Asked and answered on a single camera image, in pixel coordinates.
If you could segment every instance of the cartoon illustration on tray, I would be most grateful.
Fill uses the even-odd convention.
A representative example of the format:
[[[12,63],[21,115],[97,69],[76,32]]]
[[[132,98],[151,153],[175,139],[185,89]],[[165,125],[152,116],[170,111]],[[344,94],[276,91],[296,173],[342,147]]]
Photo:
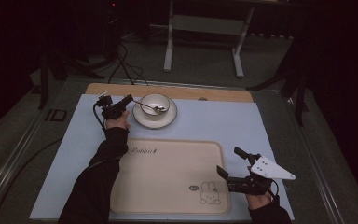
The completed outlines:
[[[214,182],[203,182],[201,186],[201,204],[220,204],[219,192]]]

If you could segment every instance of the dark background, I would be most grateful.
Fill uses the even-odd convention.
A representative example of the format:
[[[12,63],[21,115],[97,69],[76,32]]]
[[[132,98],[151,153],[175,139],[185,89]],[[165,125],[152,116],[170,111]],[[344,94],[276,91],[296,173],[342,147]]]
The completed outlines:
[[[296,36],[285,60],[288,66],[309,68],[307,87],[358,181],[358,1],[329,4],[327,10],[312,14],[262,7],[249,32],[266,38]],[[51,46],[82,60],[88,53],[104,53],[104,7],[104,1],[81,0],[74,5],[69,0],[0,0],[0,118],[33,87],[29,75]],[[147,36],[149,23],[167,24],[168,1],[126,1],[116,13]]]

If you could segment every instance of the saucer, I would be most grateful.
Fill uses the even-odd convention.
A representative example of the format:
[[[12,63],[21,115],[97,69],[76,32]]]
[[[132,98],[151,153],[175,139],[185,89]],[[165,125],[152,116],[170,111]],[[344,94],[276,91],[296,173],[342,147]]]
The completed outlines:
[[[171,98],[167,98],[170,100],[170,109],[160,116],[147,115],[139,104],[134,104],[132,114],[136,121],[150,129],[159,129],[171,124],[176,119],[177,106]]]

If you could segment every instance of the beige tray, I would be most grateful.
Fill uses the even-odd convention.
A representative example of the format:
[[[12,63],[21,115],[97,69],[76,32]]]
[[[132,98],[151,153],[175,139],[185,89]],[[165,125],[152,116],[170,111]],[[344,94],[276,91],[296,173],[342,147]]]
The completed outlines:
[[[111,209],[130,214],[225,214],[224,167],[216,142],[130,139],[111,193]]]

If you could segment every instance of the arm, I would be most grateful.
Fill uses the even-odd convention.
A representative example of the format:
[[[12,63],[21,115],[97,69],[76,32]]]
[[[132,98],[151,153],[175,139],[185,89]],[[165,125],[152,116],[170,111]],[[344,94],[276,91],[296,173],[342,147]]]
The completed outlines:
[[[125,111],[118,120],[105,123],[106,140],[98,147],[89,168],[77,178],[59,223],[108,222],[110,192],[119,172],[119,158],[128,150],[128,115]]]
[[[249,213],[254,224],[290,224],[289,214],[277,203],[271,201],[268,192],[264,195],[246,194]]]

